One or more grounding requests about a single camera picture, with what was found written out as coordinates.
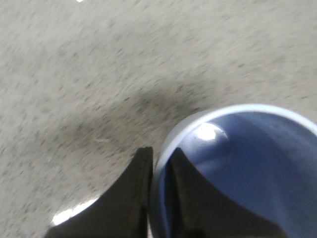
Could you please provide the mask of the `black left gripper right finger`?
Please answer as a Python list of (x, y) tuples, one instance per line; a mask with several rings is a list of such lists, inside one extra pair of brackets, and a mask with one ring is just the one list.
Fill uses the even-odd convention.
[(282, 228), (210, 184), (176, 148), (166, 164), (165, 209), (172, 238), (285, 238)]

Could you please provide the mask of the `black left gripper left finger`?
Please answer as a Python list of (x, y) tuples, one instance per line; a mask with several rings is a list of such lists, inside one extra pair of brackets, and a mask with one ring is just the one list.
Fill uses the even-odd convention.
[(114, 184), (91, 206), (50, 228), (47, 238), (146, 238), (153, 148), (138, 148)]

